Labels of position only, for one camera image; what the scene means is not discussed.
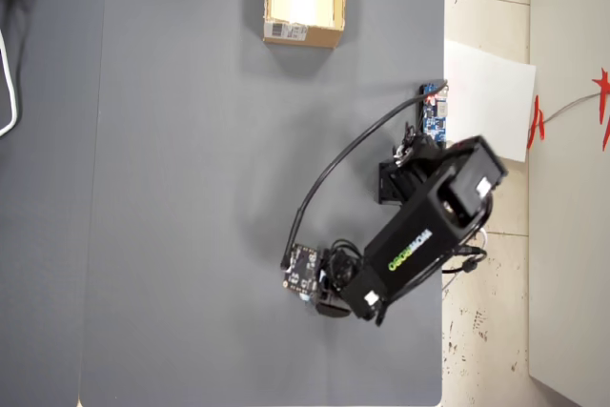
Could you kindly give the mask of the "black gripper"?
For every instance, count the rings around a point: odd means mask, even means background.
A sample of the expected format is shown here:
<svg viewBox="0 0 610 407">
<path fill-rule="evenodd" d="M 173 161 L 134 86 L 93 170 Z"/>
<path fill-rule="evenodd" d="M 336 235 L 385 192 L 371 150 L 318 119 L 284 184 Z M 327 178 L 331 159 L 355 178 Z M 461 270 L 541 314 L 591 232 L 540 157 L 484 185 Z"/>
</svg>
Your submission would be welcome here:
<svg viewBox="0 0 610 407">
<path fill-rule="evenodd" d="M 322 250 L 315 310 L 331 318 L 349 316 L 352 311 L 339 293 L 353 280 L 363 265 L 363 254 L 356 245 L 331 245 Z"/>
</svg>

